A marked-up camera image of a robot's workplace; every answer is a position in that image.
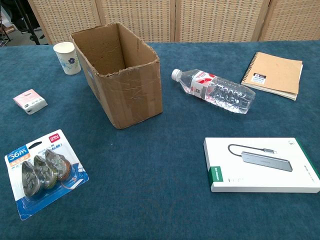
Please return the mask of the pink white tissue pack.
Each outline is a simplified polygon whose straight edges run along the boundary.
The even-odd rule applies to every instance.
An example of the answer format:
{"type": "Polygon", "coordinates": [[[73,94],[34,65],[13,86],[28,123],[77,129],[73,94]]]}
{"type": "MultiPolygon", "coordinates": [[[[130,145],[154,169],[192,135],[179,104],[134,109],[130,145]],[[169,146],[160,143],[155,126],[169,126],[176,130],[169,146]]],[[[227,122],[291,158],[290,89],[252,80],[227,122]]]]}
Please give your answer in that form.
{"type": "Polygon", "coordinates": [[[28,115],[32,115],[48,105],[46,100],[33,89],[14,97],[13,101],[28,115]]]}

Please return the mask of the open brown cardboard box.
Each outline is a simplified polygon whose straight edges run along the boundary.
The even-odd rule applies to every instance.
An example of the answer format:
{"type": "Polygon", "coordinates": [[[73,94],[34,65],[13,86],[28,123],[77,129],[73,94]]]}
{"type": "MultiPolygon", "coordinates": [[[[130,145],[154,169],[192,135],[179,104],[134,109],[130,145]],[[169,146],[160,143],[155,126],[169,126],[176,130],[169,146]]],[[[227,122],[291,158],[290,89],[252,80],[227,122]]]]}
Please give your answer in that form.
{"type": "Polygon", "coordinates": [[[163,112],[160,59],[122,23],[73,32],[87,83],[109,121],[125,129],[163,112]]]}

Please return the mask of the white USB hub box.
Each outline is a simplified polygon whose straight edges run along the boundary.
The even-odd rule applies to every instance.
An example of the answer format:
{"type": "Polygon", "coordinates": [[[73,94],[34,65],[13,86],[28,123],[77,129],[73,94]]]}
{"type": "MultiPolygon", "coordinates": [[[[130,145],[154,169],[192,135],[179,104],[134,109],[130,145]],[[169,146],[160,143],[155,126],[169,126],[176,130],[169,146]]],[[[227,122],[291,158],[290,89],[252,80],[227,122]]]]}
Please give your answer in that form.
{"type": "Polygon", "coordinates": [[[213,193],[320,192],[320,173],[295,137],[206,137],[203,147],[213,193]]]}

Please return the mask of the clear plastic water bottle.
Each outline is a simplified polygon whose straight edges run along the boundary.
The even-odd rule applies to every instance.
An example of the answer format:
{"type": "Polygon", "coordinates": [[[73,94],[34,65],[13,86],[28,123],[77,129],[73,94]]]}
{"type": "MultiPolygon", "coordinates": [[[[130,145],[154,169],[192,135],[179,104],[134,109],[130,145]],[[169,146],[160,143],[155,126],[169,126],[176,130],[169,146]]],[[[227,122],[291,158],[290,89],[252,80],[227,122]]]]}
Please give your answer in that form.
{"type": "Polygon", "coordinates": [[[180,83],[187,94],[237,114],[246,114],[256,96],[244,85],[199,69],[174,69],[171,78],[180,83]]]}

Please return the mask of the blue felt table cover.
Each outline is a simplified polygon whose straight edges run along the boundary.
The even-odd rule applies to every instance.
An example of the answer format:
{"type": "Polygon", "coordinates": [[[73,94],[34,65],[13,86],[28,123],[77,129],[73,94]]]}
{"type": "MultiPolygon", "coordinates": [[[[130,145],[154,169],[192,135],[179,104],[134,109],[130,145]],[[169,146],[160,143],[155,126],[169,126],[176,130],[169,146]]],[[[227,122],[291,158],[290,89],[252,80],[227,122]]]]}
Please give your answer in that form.
{"type": "Polygon", "coordinates": [[[320,194],[213,193],[203,148],[206,137],[295,137],[320,172],[320,40],[151,46],[163,113],[123,130],[50,45],[0,47],[0,240],[320,240],[320,194]],[[239,83],[256,52],[303,62],[295,101],[257,91],[235,114],[171,78],[200,69],[239,83]],[[13,100],[30,89],[47,102],[31,115],[13,100]],[[58,129],[89,180],[23,221],[5,156],[58,129]]]}

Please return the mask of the woven rattan screen panel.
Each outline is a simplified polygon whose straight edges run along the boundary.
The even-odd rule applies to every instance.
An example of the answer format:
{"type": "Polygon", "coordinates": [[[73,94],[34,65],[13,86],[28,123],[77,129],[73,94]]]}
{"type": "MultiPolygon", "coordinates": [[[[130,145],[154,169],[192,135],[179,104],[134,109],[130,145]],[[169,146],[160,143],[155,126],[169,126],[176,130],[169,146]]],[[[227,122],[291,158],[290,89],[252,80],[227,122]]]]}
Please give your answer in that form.
{"type": "Polygon", "coordinates": [[[101,23],[121,23],[146,42],[174,42],[176,0],[96,0],[101,23]]]}
{"type": "Polygon", "coordinates": [[[320,40],[320,0],[270,0],[259,40],[320,40]]]}
{"type": "Polygon", "coordinates": [[[270,0],[175,0],[176,42],[255,42],[270,0]]]}
{"type": "Polygon", "coordinates": [[[28,0],[49,44],[67,42],[70,34],[101,25],[96,0],[28,0]]]}

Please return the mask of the small white jar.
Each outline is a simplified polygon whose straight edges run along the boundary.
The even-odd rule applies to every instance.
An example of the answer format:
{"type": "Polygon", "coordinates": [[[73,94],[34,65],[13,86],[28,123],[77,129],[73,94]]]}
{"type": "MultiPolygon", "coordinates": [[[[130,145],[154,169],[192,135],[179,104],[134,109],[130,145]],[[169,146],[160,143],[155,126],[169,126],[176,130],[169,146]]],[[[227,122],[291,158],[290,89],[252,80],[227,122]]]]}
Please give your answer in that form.
{"type": "Polygon", "coordinates": [[[72,42],[60,42],[53,46],[63,71],[67,75],[75,75],[81,71],[81,65],[72,42]]]}

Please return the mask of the brown spiral notebook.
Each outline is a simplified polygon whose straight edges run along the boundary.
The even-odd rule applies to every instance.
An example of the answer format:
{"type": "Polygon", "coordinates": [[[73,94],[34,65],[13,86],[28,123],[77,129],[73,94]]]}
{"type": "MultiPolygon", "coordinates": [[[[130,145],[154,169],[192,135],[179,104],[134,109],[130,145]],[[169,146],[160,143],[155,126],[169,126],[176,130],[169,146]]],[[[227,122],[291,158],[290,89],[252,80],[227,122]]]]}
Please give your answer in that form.
{"type": "Polygon", "coordinates": [[[295,101],[303,69],[301,60],[256,52],[241,84],[295,101]]]}

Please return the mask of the blue tape blister pack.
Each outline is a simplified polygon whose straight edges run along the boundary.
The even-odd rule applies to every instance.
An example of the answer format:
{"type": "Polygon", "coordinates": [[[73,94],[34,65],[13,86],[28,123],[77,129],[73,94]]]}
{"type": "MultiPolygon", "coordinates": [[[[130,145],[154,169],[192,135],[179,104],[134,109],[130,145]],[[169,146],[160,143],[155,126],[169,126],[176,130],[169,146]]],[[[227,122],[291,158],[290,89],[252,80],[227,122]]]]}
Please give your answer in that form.
{"type": "Polygon", "coordinates": [[[11,151],[4,160],[22,221],[89,180],[61,129],[11,151]]]}

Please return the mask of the black tripod stand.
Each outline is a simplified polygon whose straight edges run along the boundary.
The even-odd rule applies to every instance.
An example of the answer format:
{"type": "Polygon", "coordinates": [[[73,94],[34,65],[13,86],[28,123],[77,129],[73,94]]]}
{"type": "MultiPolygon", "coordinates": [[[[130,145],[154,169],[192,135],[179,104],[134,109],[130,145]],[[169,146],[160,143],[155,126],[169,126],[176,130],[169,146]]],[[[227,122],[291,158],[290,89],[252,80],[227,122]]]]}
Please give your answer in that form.
{"type": "Polygon", "coordinates": [[[39,39],[37,37],[37,35],[35,34],[34,32],[34,28],[32,27],[32,24],[30,22],[30,19],[29,17],[27,16],[24,8],[23,8],[23,5],[21,4],[20,0],[14,0],[27,28],[28,28],[28,31],[30,33],[30,40],[35,42],[36,45],[40,45],[40,42],[39,42],[39,39]]]}

